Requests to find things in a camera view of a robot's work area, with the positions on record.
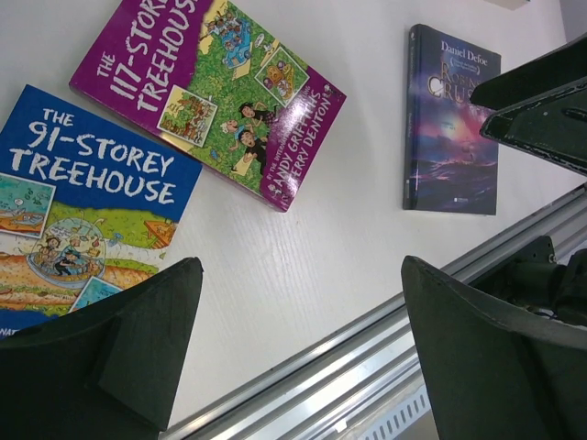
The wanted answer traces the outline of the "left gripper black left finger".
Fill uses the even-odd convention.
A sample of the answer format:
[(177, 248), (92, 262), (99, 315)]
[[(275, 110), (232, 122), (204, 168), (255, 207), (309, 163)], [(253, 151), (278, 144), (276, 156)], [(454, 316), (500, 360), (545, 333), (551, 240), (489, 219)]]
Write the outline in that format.
[(4, 439), (156, 439), (202, 290), (199, 258), (1, 342)]

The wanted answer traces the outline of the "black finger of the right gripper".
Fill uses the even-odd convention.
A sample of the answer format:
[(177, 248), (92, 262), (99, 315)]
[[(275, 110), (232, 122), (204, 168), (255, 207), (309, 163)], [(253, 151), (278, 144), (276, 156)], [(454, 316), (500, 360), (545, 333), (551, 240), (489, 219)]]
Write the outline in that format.
[(586, 77), (586, 35), (478, 85), (471, 102), (492, 110), (536, 97)]
[(586, 173), (586, 79), (561, 85), (490, 115), (483, 138), (562, 168)]

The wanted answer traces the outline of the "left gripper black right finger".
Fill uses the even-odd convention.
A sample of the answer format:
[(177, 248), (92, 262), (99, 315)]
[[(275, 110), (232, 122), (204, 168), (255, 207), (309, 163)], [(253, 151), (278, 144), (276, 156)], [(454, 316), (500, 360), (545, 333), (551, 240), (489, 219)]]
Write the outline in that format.
[(404, 297), (442, 439), (583, 439), (586, 330), (539, 317), (417, 257)]

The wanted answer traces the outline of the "blue 91-Storey Treehouse book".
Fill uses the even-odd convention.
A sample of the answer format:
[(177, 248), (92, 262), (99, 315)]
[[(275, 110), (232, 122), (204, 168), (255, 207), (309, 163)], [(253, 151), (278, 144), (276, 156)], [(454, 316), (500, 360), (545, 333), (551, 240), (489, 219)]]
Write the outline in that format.
[(33, 85), (1, 131), (1, 335), (160, 272), (201, 165)]

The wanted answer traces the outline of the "purple 117-Storey Treehouse book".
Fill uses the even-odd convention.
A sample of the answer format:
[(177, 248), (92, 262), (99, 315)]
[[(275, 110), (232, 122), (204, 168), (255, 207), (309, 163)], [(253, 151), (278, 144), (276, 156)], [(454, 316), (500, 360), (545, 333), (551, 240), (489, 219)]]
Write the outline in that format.
[(282, 212), (346, 99), (229, 1), (122, 1), (70, 85)]

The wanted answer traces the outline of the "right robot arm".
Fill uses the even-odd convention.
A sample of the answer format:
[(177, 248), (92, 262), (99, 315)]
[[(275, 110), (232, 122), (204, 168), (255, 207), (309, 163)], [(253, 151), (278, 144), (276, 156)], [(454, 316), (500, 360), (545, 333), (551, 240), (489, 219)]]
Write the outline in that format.
[[(477, 86), (472, 102), (492, 110), (483, 138), (586, 173), (586, 37)], [(586, 323), (586, 253), (560, 265), (551, 251), (514, 254), (494, 274), (492, 293), (563, 322)]]

